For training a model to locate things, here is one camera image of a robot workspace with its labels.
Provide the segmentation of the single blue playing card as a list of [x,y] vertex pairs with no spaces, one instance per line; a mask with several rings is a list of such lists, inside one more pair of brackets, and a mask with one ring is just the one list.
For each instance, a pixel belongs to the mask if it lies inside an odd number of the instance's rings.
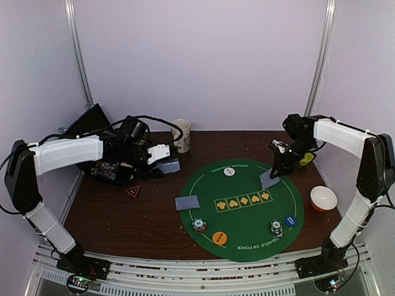
[[197,195],[177,197],[175,198],[175,206],[177,211],[200,208]]

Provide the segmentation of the orange big blind button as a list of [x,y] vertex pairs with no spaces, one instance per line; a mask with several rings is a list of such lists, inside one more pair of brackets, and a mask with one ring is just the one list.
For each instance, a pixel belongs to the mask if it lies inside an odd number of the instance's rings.
[[212,241],[216,245],[225,245],[227,243],[228,236],[223,231],[217,231],[212,235]]

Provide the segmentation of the white dealer button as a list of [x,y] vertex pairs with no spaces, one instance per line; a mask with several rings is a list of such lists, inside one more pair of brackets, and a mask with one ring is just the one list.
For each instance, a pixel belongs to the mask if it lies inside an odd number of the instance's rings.
[[232,167],[226,167],[226,168],[223,169],[223,174],[224,174],[225,176],[229,176],[229,177],[230,177],[230,176],[234,176],[235,173],[236,173],[236,171],[235,171],[235,169],[232,168]]

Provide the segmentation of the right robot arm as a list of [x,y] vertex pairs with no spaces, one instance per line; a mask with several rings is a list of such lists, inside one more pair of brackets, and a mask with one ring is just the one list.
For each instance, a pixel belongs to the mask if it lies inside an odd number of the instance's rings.
[[382,206],[394,184],[394,141],[389,134],[376,134],[343,123],[333,117],[290,114],[283,128],[291,142],[272,140],[268,147],[274,163],[267,179],[290,175],[308,152],[316,152],[319,144],[337,147],[357,161],[355,194],[342,220],[329,236],[330,242],[342,249],[365,227],[369,214]]

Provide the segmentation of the poker chip stack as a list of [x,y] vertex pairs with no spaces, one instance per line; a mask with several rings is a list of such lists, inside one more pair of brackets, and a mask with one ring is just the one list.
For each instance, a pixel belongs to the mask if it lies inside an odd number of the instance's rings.
[[282,238],[284,236],[283,226],[280,221],[274,220],[270,222],[270,230],[274,238]]
[[193,230],[197,233],[202,233],[207,228],[207,223],[203,218],[195,218],[192,221]]

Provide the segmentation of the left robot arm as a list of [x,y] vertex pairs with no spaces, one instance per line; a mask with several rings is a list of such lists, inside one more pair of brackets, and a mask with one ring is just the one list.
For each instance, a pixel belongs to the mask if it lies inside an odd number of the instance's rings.
[[88,259],[76,250],[77,242],[45,205],[37,178],[70,165],[95,161],[126,163],[135,170],[150,170],[170,156],[168,144],[142,145],[147,126],[139,117],[127,116],[106,127],[76,135],[50,134],[26,143],[14,142],[6,165],[4,182],[16,214],[29,221],[54,248],[65,255],[65,264],[76,274],[89,267]]

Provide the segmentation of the blue small blind button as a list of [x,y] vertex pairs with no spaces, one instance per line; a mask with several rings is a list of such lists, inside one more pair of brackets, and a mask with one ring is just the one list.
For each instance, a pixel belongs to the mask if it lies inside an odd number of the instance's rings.
[[289,215],[285,218],[285,225],[287,225],[290,228],[293,228],[297,225],[297,219],[293,215]]

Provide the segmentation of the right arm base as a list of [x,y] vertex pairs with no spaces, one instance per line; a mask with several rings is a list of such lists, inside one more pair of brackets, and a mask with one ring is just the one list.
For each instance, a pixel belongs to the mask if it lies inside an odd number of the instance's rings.
[[348,267],[345,259],[346,248],[322,247],[320,255],[300,258],[295,261],[300,279],[334,272],[339,266]]

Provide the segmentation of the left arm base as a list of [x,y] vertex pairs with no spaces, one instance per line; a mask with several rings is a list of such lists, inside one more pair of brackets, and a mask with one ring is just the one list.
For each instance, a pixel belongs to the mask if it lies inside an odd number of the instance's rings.
[[110,261],[86,255],[59,254],[56,267],[69,273],[84,276],[93,280],[106,280],[110,269]]

